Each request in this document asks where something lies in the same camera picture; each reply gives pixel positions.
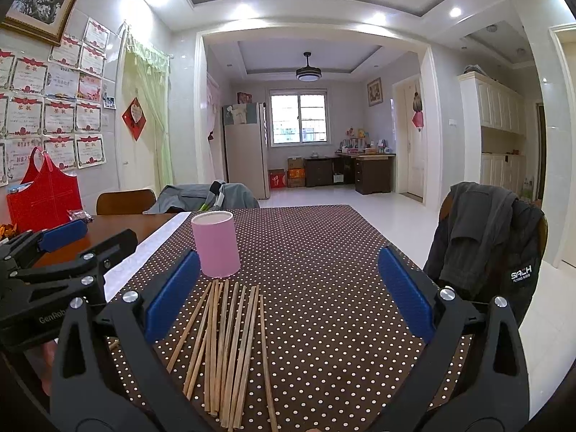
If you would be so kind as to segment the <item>person's left hand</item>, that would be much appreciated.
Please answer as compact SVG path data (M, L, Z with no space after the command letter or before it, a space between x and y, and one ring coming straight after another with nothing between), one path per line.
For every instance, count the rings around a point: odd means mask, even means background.
M56 340L51 340L26 351L26 357L40 378L42 389L48 397L52 394L52 370L57 348Z

